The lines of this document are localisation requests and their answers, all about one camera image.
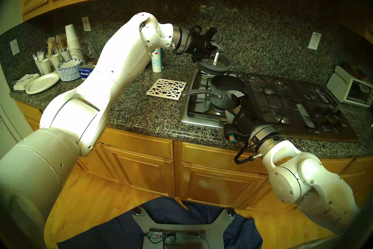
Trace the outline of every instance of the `pan handle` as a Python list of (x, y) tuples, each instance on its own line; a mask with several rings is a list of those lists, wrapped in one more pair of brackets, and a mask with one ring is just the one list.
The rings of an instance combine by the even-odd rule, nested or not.
[(200, 89), (190, 89), (190, 90), (184, 90), (181, 92), (184, 96), (188, 95), (196, 95), (196, 94), (212, 94), (214, 95), (217, 99), (222, 99), (223, 97), (219, 94), (213, 93), (211, 91), (207, 90), (200, 90)]

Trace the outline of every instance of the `cable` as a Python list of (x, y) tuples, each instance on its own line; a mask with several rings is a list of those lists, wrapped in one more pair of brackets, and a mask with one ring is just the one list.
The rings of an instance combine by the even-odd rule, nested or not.
[(193, 26), (193, 28), (192, 28), (190, 31), (188, 31), (187, 39), (185, 40), (184, 49), (183, 49), (182, 51), (180, 51), (180, 52), (178, 52), (176, 48), (172, 49), (172, 52), (173, 52), (175, 55), (181, 55), (181, 54), (184, 53), (184, 51), (185, 51), (185, 49), (187, 48), (187, 45), (188, 45), (188, 40), (189, 40), (189, 37), (190, 37), (190, 33), (191, 33), (192, 31), (194, 31), (194, 28), (198, 28), (198, 29), (200, 30), (200, 31), (198, 32), (198, 35), (201, 34), (201, 32), (202, 32), (202, 27), (201, 27), (200, 25), (195, 25), (195, 26)]
[[(207, 240), (205, 239), (205, 241), (206, 241), (206, 243), (207, 243)], [(210, 245), (207, 243), (207, 246), (209, 247), (209, 249), (210, 249)]]
[(254, 158), (252, 156), (248, 157), (247, 159), (243, 159), (243, 160), (238, 160), (238, 158), (244, 153), (245, 149), (247, 147), (253, 147), (253, 146), (257, 146), (259, 144), (262, 144), (263, 142), (267, 141), (267, 140), (270, 140), (270, 139), (273, 139), (274, 141), (278, 141), (279, 140), (279, 137), (278, 136), (273, 136), (273, 137), (269, 137), (269, 138), (264, 138), (262, 140), (260, 140), (259, 142), (255, 143), (255, 144), (252, 144), (249, 146), (249, 142), (245, 142), (245, 145), (244, 147), (238, 152), (238, 154), (236, 154), (236, 156), (234, 157), (234, 162), (238, 165), (241, 165), (241, 164), (244, 164), (248, 161), (253, 161)]
[(145, 236), (148, 237), (149, 241), (150, 241), (151, 243), (153, 243), (153, 244), (158, 244), (158, 243), (160, 243), (160, 242), (163, 241), (163, 248), (164, 248), (164, 241), (166, 240), (167, 235), (166, 235), (164, 238), (162, 238), (162, 240), (160, 240), (160, 241), (158, 241), (158, 242), (153, 242), (152, 240), (150, 240), (150, 237), (148, 236), (148, 234), (149, 234), (149, 232), (148, 232), (148, 233), (144, 233), (143, 235), (140, 236), (140, 244), (139, 244), (139, 248), (138, 248), (138, 249), (140, 249), (140, 247), (141, 247), (141, 238), (145, 238)]

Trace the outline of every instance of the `light switch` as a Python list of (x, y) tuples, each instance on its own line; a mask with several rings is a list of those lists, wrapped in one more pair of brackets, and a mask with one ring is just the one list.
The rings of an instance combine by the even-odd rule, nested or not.
[(13, 55), (16, 55), (17, 53), (19, 53), (19, 47), (18, 47), (17, 39), (14, 39), (14, 40), (10, 43), (10, 47), (11, 47), (11, 49), (12, 49)]
[(84, 31), (90, 31), (91, 25), (89, 24), (88, 17), (82, 17)]

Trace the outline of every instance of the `stainless steel cooktop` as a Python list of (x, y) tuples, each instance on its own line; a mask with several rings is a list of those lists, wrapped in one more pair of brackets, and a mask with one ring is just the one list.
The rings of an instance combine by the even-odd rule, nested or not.
[[(233, 72), (245, 83), (242, 102), (253, 103), (258, 117), (286, 137), (358, 142), (356, 133), (326, 88), (320, 85), (251, 73)], [(213, 75), (194, 71), (188, 89), (209, 88)], [(186, 96), (180, 115), (183, 123), (223, 128), (225, 111), (214, 107), (208, 94)]]

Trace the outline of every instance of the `trivet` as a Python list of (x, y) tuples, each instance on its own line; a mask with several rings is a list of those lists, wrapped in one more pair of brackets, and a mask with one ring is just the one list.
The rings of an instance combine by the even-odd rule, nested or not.
[(169, 79), (158, 79), (146, 93), (147, 95), (179, 100), (186, 82)]

